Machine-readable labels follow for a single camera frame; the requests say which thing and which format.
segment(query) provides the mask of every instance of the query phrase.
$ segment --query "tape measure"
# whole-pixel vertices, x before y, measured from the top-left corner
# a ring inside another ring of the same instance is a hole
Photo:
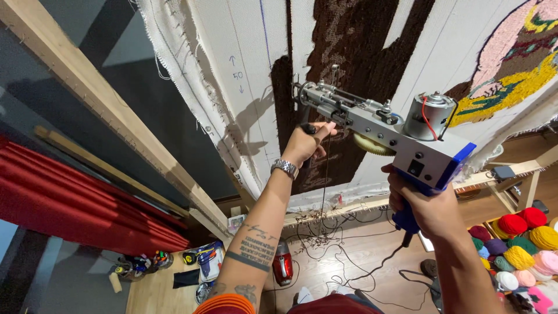
[[[182,260],[186,265],[193,265],[198,260],[196,253],[191,252],[184,252],[182,253]]]

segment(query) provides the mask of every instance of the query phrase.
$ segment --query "blue marker line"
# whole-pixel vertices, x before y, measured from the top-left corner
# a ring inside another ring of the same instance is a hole
[[[259,0],[259,10],[262,12],[263,33],[266,35],[267,61],[270,63],[270,70],[271,70],[270,45],[267,42],[266,19],[263,16],[262,0]]]

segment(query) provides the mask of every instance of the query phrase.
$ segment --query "power switch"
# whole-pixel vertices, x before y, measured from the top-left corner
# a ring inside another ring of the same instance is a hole
[[[419,177],[420,173],[422,172],[424,165],[413,159],[411,164],[409,165],[409,169],[407,172],[414,175],[415,177]]]

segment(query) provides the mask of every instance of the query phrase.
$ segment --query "red yarn ball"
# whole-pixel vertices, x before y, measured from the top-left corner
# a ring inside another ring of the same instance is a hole
[[[498,227],[511,236],[527,231],[527,223],[525,222],[525,219],[521,218],[521,216],[510,213],[502,216],[498,220]]]
[[[486,242],[491,239],[490,233],[488,233],[488,230],[483,226],[471,227],[471,229],[469,229],[469,234],[482,242]]]
[[[536,228],[546,225],[547,218],[545,213],[541,212],[538,208],[529,207],[516,214],[523,218],[527,223],[527,227]]]

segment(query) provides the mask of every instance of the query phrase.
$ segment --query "red curtain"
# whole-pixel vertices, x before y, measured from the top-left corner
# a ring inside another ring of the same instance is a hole
[[[64,240],[139,256],[180,251],[186,226],[112,185],[0,136],[0,218]]]

